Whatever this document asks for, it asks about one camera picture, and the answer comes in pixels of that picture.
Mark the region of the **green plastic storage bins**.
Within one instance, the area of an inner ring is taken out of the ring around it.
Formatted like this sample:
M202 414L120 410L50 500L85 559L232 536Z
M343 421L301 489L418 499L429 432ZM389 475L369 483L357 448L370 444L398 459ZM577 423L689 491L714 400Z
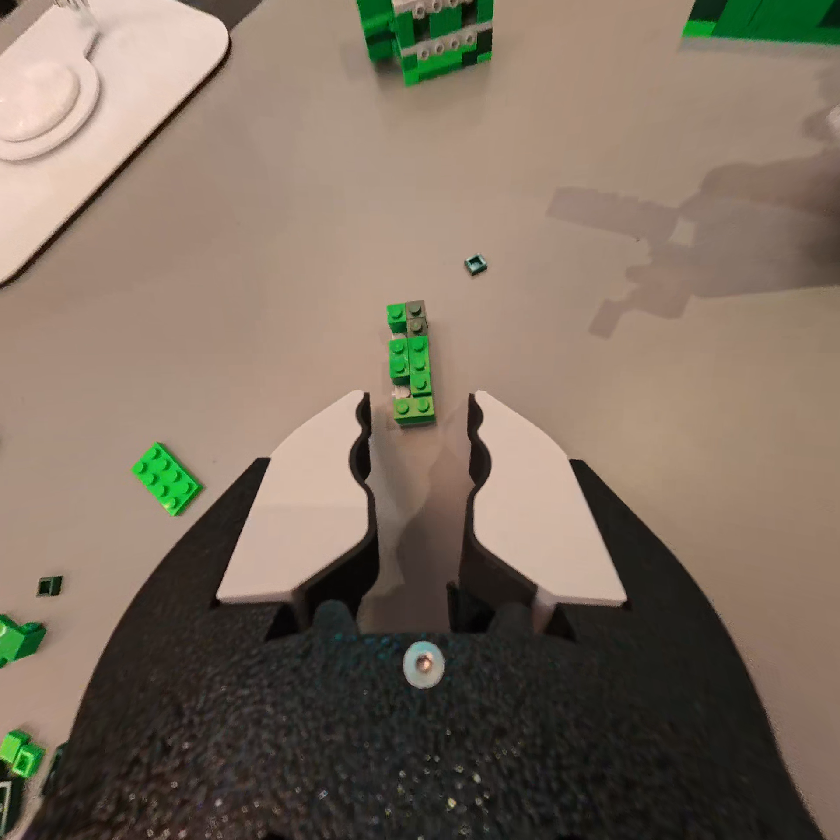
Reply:
M682 35L839 45L838 1L695 1Z

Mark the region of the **green flat brick plate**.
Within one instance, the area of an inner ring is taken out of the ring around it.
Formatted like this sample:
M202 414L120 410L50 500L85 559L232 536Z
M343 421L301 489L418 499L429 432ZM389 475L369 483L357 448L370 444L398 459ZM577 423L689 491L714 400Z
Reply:
M132 474L171 517L181 515L203 491L203 485L160 442L133 464Z

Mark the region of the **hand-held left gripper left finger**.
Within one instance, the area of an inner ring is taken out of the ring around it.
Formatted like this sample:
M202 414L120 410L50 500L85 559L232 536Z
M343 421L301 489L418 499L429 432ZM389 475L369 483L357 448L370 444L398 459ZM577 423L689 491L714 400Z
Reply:
M380 573L371 432L371 396L351 391L271 453L217 588L222 605L278 603L305 627L330 603L357 627Z

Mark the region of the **grey desk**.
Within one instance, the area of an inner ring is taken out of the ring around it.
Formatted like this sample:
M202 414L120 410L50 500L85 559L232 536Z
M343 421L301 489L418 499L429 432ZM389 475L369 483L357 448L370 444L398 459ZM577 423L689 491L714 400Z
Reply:
M363 626L444 628L479 389L694 576L838 838L838 50L684 41L691 5L498 2L488 66L410 88L353 2L238 22L2 289L2 612L49 627L2 669L2 733L65 741L170 547L354 388L381 518ZM386 307L416 299L437 419L400 428ZM132 474L155 442L203 485L176 517Z

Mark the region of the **green and white brick tower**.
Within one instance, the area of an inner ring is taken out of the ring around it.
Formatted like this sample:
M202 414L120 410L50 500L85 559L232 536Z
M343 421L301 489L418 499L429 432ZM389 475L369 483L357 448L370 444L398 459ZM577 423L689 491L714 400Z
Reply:
M392 64L407 87L488 62L493 1L357 1L372 63Z

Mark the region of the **green angled brick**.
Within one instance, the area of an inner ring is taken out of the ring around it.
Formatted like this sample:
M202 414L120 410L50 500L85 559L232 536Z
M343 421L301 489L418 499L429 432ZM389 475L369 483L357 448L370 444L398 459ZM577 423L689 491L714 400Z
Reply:
M1 668L37 652L47 628L41 623L17 624L10 616L0 615Z

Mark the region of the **long green brick assembly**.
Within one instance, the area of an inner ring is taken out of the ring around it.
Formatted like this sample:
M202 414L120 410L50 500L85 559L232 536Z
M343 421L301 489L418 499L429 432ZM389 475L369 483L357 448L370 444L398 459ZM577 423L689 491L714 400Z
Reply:
M392 418L400 428L436 422L427 308L423 299L386 307Z

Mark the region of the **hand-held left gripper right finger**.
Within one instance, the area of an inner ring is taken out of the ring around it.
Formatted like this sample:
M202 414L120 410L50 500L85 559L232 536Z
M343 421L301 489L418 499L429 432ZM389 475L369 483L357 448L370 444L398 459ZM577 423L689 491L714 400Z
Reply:
M458 565L459 620L478 630L519 604L536 632L571 632L569 606L628 608L570 458L487 391L469 395L473 488Z

